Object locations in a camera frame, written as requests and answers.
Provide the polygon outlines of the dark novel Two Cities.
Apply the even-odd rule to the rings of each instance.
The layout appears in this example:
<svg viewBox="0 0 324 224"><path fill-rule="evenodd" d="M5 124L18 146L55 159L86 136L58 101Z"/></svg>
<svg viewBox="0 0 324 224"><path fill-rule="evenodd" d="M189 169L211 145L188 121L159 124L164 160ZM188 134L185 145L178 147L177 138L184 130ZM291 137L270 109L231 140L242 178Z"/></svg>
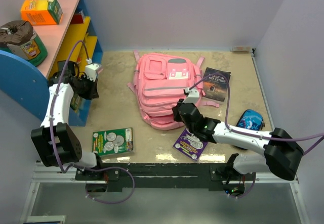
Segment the dark novel Two Cities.
<svg viewBox="0 0 324 224"><path fill-rule="evenodd" d="M205 98L224 103L227 97L227 81L229 82L231 73L207 67L204 77L208 76L204 83Z"/></svg>

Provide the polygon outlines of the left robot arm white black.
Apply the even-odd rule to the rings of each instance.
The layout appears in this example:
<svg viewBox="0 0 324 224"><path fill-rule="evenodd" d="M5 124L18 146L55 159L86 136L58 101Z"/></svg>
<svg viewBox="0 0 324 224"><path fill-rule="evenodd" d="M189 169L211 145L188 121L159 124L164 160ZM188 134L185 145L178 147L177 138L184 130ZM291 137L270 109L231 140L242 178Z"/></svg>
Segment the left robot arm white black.
<svg viewBox="0 0 324 224"><path fill-rule="evenodd" d="M74 96L85 100L99 97L97 92L98 74L102 66L88 64L85 71L75 73L72 62L61 61L60 71L49 79L49 103L46 115L39 128L32 130L31 139L44 166L56 166L62 172L72 166L87 169L94 180L101 179L105 167L96 153L83 151L80 141L70 128L70 103Z"/></svg>

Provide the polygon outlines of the pink student backpack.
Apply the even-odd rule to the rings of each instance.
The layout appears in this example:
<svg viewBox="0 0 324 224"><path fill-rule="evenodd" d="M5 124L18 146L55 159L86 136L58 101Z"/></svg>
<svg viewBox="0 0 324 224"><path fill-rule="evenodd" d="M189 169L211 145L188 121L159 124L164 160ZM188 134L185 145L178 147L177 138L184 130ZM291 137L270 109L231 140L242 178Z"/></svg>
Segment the pink student backpack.
<svg viewBox="0 0 324 224"><path fill-rule="evenodd" d="M172 130L183 127L174 121L172 108L186 96L184 90L202 79L200 57L196 64L188 58L134 51L136 67L128 87L135 94L142 119L152 128Z"/></svg>

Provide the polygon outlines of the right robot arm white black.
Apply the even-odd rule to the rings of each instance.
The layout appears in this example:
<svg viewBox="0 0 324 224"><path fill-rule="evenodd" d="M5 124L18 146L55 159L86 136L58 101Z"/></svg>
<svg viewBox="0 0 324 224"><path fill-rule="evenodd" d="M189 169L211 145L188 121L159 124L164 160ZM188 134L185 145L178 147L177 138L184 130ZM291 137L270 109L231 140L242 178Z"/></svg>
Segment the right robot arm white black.
<svg viewBox="0 0 324 224"><path fill-rule="evenodd" d="M292 181L304 154L297 141L283 129L253 131L232 126L226 122L204 117L194 103L180 99L172 108L176 122L182 122L195 137L214 144L228 144L250 151L253 155L234 156L225 173L237 180L250 172L269 171L275 176Z"/></svg>

